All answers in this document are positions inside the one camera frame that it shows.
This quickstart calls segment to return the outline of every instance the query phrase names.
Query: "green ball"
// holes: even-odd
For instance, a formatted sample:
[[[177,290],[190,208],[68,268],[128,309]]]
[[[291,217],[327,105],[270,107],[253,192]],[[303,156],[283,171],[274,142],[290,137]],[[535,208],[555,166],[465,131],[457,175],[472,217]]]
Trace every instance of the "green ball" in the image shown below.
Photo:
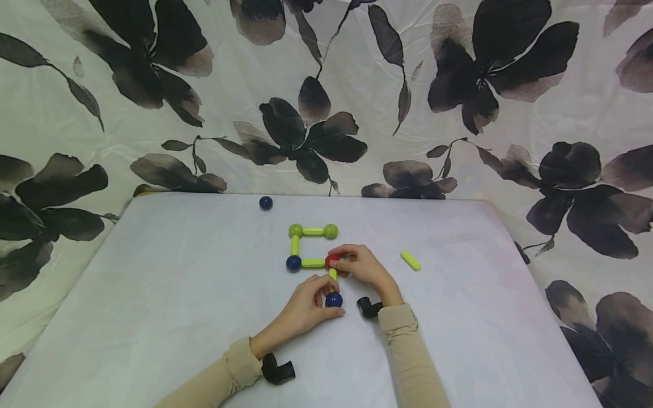
[[[292,224],[290,228],[288,228],[288,236],[292,238],[294,235],[297,235],[299,238],[301,238],[302,235],[304,235],[304,227],[299,224]]]
[[[325,226],[325,237],[333,240],[338,236],[338,228],[335,224],[328,224]]]

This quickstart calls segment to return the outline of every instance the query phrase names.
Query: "blue ball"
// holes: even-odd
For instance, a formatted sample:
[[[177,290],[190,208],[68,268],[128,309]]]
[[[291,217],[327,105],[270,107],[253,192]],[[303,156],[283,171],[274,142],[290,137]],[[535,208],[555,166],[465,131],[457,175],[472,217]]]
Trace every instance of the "blue ball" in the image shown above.
[[[342,296],[338,292],[331,292],[326,296],[325,305],[327,307],[340,307],[342,306]]]
[[[302,267],[302,259],[297,255],[291,255],[286,259],[286,268],[290,269],[293,272],[299,271]]]
[[[259,205],[261,206],[262,209],[269,210],[270,208],[272,208],[272,199],[268,196],[263,196],[259,200]]]

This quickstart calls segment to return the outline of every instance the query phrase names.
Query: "red ball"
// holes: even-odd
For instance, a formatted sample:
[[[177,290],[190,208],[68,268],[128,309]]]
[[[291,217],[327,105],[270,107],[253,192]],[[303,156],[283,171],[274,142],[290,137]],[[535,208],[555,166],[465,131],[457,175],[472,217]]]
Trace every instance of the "red ball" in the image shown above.
[[[340,255],[337,255],[337,254],[331,254],[331,255],[327,255],[327,256],[326,256],[326,258],[325,258],[325,268],[326,268],[326,270],[328,270],[329,268],[331,268],[331,267],[329,266],[329,264],[331,263],[332,260],[340,260]]]

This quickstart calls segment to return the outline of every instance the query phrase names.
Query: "wrist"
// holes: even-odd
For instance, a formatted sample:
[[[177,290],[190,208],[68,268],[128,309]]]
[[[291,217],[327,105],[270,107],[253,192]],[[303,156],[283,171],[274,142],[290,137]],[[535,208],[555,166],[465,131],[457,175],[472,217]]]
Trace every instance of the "wrist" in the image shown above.
[[[280,330],[273,321],[266,328],[261,330],[256,336],[249,340],[251,353],[258,360],[262,360],[268,353],[271,353],[282,343],[288,340],[282,330]]]
[[[398,306],[404,304],[404,298],[401,291],[399,290],[399,286],[392,277],[380,284],[376,291],[381,298],[383,307]]]

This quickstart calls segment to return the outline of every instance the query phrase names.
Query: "forearm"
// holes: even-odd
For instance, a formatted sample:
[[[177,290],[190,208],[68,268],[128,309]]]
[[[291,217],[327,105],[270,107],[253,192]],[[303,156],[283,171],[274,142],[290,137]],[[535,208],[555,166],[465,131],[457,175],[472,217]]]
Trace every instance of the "forearm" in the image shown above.
[[[403,408],[448,408],[449,400],[417,320],[407,304],[384,307],[379,323],[392,354],[392,369]]]
[[[154,408],[217,408],[233,393],[261,376],[261,362],[249,338],[238,340],[222,358],[167,395]]]

